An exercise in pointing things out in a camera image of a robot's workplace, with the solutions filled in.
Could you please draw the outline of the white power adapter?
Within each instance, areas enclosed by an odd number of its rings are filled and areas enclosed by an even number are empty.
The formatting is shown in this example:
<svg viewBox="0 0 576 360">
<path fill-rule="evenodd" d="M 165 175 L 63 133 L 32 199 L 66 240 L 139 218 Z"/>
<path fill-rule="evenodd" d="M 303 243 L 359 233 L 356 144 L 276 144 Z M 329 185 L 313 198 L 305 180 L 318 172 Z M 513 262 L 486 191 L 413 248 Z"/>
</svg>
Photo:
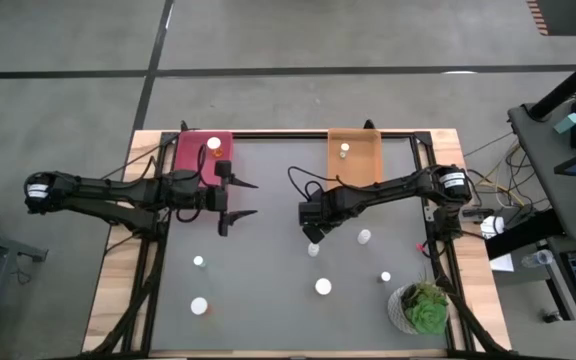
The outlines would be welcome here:
<svg viewBox="0 0 576 360">
<path fill-rule="evenodd" d="M 488 216 L 480 223 L 481 235 L 484 239 L 490 239 L 502 234 L 505 228 L 505 221 L 500 216 Z"/>
</svg>

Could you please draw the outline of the green succulent in white pot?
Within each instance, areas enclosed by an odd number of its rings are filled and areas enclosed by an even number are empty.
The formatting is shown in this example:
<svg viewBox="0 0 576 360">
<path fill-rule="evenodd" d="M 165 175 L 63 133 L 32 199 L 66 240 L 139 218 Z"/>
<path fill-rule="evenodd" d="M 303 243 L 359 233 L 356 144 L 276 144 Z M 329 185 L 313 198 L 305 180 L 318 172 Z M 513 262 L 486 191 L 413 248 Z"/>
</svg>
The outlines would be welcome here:
<svg viewBox="0 0 576 360">
<path fill-rule="evenodd" d="M 410 335 L 441 335 L 448 314 L 446 293 L 434 282 L 422 280 L 403 285 L 388 298 L 390 322 Z"/>
</svg>

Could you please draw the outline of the dark grey side desk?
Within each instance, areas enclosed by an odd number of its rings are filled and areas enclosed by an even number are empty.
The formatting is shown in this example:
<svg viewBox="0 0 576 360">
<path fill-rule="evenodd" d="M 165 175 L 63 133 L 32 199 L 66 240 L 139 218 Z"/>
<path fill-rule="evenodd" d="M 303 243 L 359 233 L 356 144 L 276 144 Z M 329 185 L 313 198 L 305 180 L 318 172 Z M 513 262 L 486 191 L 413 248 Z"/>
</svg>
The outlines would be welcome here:
<svg viewBox="0 0 576 360">
<path fill-rule="evenodd" d="M 533 120 L 523 105 L 511 108 L 508 117 L 559 223 L 576 240 L 576 177 L 554 171 L 556 166 L 576 157 L 576 149 L 570 147 L 570 136 L 554 130 L 554 125 L 570 113 L 572 103 L 567 101 L 558 106 L 544 122 Z"/>
</svg>

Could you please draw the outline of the pink plastic bin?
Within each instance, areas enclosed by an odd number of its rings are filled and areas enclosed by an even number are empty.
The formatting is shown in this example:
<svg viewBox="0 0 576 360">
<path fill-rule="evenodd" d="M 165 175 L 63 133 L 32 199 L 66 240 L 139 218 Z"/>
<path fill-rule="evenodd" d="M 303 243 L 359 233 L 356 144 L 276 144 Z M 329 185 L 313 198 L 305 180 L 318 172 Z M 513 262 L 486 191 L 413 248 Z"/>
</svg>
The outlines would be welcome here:
<svg viewBox="0 0 576 360">
<path fill-rule="evenodd" d="M 222 141 L 223 156 L 215 158 L 212 156 L 211 151 L 208 149 L 206 142 L 210 137 L 219 137 Z M 221 179 L 215 175 L 215 162 L 218 160 L 233 159 L 234 140 L 233 134 L 228 131 L 184 131 L 179 136 L 179 144 L 177 146 L 175 156 L 175 170 L 191 170 L 198 169 L 197 158 L 199 149 L 202 145 L 207 147 L 206 159 L 201 171 L 203 180 L 209 185 L 219 185 Z"/>
</svg>

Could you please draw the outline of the small teal box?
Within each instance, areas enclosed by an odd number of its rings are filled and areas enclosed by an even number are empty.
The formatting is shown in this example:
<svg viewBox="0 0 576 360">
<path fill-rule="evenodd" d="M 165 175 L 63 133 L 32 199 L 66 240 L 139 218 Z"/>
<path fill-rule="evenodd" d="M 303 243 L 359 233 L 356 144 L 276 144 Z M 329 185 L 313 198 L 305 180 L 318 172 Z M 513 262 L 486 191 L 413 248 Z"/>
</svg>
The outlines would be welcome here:
<svg viewBox="0 0 576 360">
<path fill-rule="evenodd" d="M 558 134 L 564 134 L 571 129 L 576 127 L 576 113 L 569 113 L 560 121 L 558 121 L 554 126 L 553 129 Z"/>
</svg>

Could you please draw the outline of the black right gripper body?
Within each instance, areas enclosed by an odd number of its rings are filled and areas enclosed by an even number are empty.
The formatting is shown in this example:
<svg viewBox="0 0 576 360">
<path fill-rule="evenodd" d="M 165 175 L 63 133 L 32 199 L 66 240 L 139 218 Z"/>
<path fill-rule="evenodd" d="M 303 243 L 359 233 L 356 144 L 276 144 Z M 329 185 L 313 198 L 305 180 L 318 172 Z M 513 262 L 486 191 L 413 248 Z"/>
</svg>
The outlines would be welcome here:
<svg viewBox="0 0 576 360">
<path fill-rule="evenodd" d="M 341 204 L 341 192 L 316 192 L 309 200 L 299 204 L 299 224 L 339 225 L 342 222 Z"/>
</svg>

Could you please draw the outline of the black pole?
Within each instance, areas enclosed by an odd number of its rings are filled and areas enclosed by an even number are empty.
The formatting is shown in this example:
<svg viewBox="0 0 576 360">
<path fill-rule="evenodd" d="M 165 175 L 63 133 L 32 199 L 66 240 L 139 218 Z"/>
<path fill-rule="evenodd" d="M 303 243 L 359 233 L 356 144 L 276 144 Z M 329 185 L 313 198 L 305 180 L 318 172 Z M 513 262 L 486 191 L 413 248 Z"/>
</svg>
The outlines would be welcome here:
<svg viewBox="0 0 576 360">
<path fill-rule="evenodd" d="M 544 122 L 559 105 L 576 93 L 576 71 L 527 110 L 529 117 L 537 122 Z"/>
</svg>

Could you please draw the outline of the white paper sheet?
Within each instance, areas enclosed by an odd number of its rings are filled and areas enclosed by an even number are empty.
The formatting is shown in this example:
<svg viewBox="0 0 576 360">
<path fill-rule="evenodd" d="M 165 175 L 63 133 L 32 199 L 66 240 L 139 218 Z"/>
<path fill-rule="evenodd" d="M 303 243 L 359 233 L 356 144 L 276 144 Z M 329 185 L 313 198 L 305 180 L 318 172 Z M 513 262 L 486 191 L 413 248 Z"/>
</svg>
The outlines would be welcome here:
<svg viewBox="0 0 576 360">
<path fill-rule="evenodd" d="M 514 264 L 512 260 L 512 255 L 510 253 L 490 260 L 489 264 L 493 271 L 499 271 L 499 272 L 514 271 Z"/>
</svg>

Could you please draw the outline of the grey table mat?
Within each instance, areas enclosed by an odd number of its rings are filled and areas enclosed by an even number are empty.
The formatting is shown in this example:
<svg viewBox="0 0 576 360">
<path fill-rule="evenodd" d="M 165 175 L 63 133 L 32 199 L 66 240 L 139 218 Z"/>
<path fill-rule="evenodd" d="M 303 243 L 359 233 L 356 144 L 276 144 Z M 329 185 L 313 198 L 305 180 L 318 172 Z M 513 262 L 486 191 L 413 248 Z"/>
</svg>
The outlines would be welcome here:
<svg viewBox="0 0 576 360">
<path fill-rule="evenodd" d="M 443 335 L 409 335 L 389 320 L 387 301 L 399 287 L 431 279 L 416 244 L 426 238 L 418 198 L 365 210 L 344 222 L 310 257 L 298 222 L 300 189 L 327 172 L 323 139 L 238 140 L 234 173 L 257 188 L 233 187 L 233 210 L 257 210 L 227 236 L 214 213 L 186 212 L 169 229 L 151 348 L 196 350 L 393 351 L 447 347 Z M 362 229 L 371 231 L 365 245 Z M 203 256 L 205 268 L 196 267 Z M 387 271 L 391 280 L 382 283 Z M 327 278 L 332 290 L 318 295 Z M 197 316 L 190 303 L 206 298 Z"/>
</svg>

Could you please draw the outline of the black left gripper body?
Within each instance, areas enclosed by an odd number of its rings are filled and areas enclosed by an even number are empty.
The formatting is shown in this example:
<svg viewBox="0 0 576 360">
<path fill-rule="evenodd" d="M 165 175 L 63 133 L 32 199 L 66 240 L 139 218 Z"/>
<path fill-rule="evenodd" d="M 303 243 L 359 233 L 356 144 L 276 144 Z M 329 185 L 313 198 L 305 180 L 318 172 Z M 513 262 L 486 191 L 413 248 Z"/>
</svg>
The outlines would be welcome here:
<svg viewBox="0 0 576 360">
<path fill-rule="evenodd" d="M 226 212 L 228 209 L 228 192 L 221 186 L 209 185 L 199 188 L 201 205 L 211 212 Z"/>
</svg>

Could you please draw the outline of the orange plastic bin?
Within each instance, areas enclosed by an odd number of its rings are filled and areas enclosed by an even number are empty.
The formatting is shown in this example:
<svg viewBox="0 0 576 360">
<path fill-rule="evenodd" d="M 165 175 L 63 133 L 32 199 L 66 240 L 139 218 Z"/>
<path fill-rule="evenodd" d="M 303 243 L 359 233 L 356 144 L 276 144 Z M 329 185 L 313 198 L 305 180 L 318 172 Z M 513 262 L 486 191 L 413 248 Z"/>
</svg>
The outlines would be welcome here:
<svg viewBox="0 0 576 360">
<path fill-rule="evenodd" d="M 339 156 L 340 145 L 348 143 L 345 159 Z M 381 182 L 383 157 L 381 133 L 375 129 L 331 128 L 327 138 L 327 189 L 339 187 L 336 177 L 348 185 L 364 187 Z"/>
</svg>

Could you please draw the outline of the clear plastic water bottle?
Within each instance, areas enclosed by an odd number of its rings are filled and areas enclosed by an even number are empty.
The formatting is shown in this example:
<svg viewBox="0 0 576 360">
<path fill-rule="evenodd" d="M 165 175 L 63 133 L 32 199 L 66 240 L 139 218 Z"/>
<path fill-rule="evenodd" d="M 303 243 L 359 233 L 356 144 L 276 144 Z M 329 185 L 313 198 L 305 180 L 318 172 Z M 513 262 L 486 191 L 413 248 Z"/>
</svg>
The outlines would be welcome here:
<svg viewBox="0 0 576 360">
<path fill-rule="evenodd" d="M 525 268 L 537 268 L 549 265 L 553 262 L 554 255 L 548 249 L 541 249 L 525 255 L 521 259 L 521 265 Z"/>
</svg>

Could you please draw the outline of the red striped floor mat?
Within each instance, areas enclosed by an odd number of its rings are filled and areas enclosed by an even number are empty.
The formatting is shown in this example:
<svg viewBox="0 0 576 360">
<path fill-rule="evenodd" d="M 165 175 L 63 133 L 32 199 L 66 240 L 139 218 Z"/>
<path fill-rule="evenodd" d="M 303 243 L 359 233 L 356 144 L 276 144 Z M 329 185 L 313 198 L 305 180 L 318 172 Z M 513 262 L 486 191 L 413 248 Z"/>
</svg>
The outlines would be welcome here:
<svg viewBox="0 0 576 360">
<path fill-rule="evenodd" d="M 543 36 L 576 36 L 576 0 L 525 0 Z"/>
</svg>

